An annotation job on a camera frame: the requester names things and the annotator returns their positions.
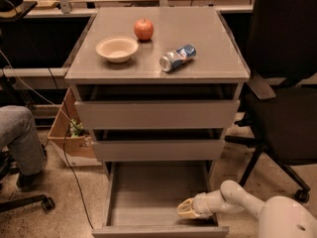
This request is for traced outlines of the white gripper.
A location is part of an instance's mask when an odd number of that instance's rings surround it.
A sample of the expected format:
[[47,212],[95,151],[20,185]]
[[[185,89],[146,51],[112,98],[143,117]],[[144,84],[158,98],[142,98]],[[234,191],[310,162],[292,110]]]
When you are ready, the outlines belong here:
[[192,198],[187,198],[177,207],[177,214],[186,219],[206,219],[214,212],[209,205],[211,193],[198,193]]

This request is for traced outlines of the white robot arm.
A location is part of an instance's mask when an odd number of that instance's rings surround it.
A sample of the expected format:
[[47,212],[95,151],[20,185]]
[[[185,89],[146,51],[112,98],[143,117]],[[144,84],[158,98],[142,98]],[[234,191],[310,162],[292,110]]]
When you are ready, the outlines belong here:
[[303,205],[285,196],[260,200],[233,180],[223,181],[218,190],[185,199],[177,207],[177,214],[207,219],[217,212],[243,210],[258,221],[258,238],[317,238],[317,219]]

